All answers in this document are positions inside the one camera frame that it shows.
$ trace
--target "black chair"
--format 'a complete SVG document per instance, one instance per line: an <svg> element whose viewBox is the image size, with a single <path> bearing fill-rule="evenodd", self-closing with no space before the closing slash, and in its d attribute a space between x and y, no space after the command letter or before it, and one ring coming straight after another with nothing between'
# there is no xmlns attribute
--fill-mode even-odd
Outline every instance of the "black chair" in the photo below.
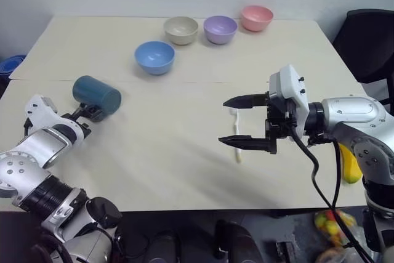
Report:
<svg viewBox="0 0 394 263"><path fill-rule="evenodd" d="M333 46L359 83L387 80L394 115L394 11L358 9L347 13Z"/></svg>

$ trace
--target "floor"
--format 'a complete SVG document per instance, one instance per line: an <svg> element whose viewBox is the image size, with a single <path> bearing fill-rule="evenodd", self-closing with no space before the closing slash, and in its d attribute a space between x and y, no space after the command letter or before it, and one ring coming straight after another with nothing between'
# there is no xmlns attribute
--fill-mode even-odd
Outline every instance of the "floor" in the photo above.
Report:
<svg viewBox="0 0 394 263"><path fill-rule="evenodd" d="M361 223L363 207L347 208ZM224 263L212 256L216 221L225 219L247 228L255 239L266 262L280 262L276 256L276 241L294 244L296 263L314 262L330 247L325 237L313 225L314 210L293 211L163 211L125 212L120 225L127 241L127 253L137 254L146 245L146 238L163 230L179 234L182 260L187 263ZM30 248L37 243L39 221L25 212L0 212L0 262L27 263ZM129 263L142 263L143 256Z"/></svg>

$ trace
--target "toothbrush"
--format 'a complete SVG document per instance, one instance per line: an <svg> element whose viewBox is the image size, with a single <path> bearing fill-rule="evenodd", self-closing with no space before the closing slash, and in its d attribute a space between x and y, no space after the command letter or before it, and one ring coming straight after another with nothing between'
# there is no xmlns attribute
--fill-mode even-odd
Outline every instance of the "toothbrush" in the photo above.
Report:
<svg viewBox="0 0 394 263"><path fill-rule="evenodd" d="M236 108L230 108L230 114L235 116L235 122L234 122L234 125L233 125L234 133L236 135L239 135L239 110L236 109ZM237 163L241 163L242 162L241 149L235 148L235 158L236 158L236 162Z"/></svg>

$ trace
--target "beige bowl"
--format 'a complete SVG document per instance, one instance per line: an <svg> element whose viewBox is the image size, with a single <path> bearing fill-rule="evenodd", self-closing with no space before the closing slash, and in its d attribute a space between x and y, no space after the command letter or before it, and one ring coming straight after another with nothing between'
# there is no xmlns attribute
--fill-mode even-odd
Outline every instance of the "beige bowl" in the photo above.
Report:
<svg viewBox="0 0 394 263"><path fill-rule="evenodd" d="M172 43L184 46L196 39L198 24L189 17L169 18L164 23L164 31Z"/></svg>

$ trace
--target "white table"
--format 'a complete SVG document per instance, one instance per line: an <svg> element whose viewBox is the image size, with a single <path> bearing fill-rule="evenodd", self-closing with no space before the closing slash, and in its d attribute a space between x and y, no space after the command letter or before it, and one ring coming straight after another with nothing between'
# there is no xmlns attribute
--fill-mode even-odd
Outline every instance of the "white table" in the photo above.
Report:
<svg viewBox="0 0 394 263"><path fill-rule="evenodd" d="M23 135L23 107L35 93L48 95L60 112L70 112L70 81L12 81L0 100L0 151ZM258 85L229 83L141 84L113 82L123 101L92 134L67 154L54 173L89 196L105 196L122 211L167 209L252 209L323 207L310 181L312 163L289 140L278 154L242 152L217 138L232 134L233 117L221 104ZM243 110L241 131L261 136L265 108ZM321 162L318 183L332 198L335 185L331 145L312 149ZM361 182L343 185L339 206L365 204Z"/></svg>
<svg viewBox="0 0 394 263"><path fill-rule="evenodd" d="M275 20L263 33L241 28L230 44L218 46L205 39L198 19L198 40L175 46L172 71L148 75L136 65L134 51L143 42L165 40L165 20L55 17L11 78L75 81L89 74L112 81L257 82L265 90L269 75L292 63L313 91L321 80L332 86L339 78L349 84L342 95L361 90L314 21Z"/></svg>
<svg viewBox="0 0 394 263"><path fill-rule="evenodd" d="M289 140L278 154L243 151L217 138L233 133L222 103L268 90L269 76L291 62L305 76L309 101L363 93L315 22L274 21L261 34L237 32L226 46L200 36L176 47L174 69L143 73L133 60L141 42L161 39L160 18L59 17L12 75L0 100L0 151L23 134L23 107L33 94L60 112L77 107L73 81L92 75L118 88L121 108L70 152L53 172L89 196L105 196L122 211L170 209L317 208L325 204L310 181L312 163ZM241 133L262 136L265 108L241 112ZM318 183L331 199L336 167L331 145L312 148ZM1 201L1 209L15 209ZM342 184L339 206L365 204L361 182Z"/></svg>

